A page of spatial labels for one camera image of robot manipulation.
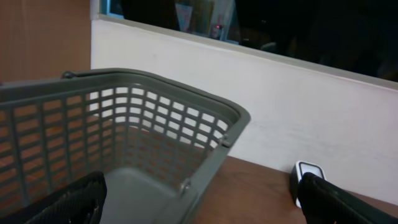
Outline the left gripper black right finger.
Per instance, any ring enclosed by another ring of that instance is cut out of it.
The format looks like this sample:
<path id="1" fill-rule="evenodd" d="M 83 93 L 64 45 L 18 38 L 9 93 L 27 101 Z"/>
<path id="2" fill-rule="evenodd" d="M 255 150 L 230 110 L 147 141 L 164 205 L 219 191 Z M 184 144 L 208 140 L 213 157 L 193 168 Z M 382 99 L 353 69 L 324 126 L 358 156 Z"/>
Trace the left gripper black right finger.
<path id="1" fill-rule="evenodd" d="M 299 182 L 298 200 L 307 223 L 397 224 L 396 217 L 309 172 Z"/>

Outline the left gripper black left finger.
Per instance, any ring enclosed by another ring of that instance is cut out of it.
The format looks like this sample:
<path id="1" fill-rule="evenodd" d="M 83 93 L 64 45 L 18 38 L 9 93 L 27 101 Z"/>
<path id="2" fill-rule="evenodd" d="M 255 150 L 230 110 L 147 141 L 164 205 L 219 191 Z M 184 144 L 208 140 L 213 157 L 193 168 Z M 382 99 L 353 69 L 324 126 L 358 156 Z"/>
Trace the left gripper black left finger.
<path id="1" fill-rule="evenodd" d="M 101 171 L 1 218 L 1 224 L 99 224 L 107 196 Z"/>

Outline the white barcode scanner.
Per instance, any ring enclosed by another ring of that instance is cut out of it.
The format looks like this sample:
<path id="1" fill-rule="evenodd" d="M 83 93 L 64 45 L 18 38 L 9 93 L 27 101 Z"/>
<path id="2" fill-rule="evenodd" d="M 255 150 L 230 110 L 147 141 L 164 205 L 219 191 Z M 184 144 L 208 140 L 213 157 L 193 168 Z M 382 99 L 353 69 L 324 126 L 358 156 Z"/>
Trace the white barcode scanner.
<path id="1" fill-rule="evenodd" d="M 298 199 L 299 182 L 302 180 L 302 176 L 306 172 L 315 174 L 316 176 L 326 180 L 325 173 L 320 166 L 306 161 L 297 161 L 289 174 L 289 191 L 294 204 L 298 208 L 301 208 L 301 204 Z"/>

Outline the grey plastic shopping basket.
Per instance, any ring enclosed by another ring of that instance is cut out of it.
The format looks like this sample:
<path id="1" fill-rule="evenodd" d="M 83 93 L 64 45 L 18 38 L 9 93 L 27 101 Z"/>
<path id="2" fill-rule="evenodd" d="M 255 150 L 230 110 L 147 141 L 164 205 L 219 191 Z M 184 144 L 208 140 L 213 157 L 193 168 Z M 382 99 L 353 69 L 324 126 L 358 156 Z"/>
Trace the grey plastic shopping basket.
<path id="1" fill-rule="evenodd" d="M 95 171 L 100 223 L 191 223 L 250 120 L 238 104 L 123 68 L 1 84 L 1 218 Z"/>

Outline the dark glass window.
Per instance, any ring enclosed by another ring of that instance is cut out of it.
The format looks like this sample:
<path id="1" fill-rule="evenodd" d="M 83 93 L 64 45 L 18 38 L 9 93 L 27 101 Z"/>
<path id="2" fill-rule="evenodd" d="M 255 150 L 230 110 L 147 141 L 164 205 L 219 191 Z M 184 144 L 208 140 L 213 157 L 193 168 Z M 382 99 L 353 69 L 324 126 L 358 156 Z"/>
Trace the dark glass window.
<path id="1" fill-rule="evenodd" d="M 101 0 L 100 13 L 389 81 L 397 0 Z"/>

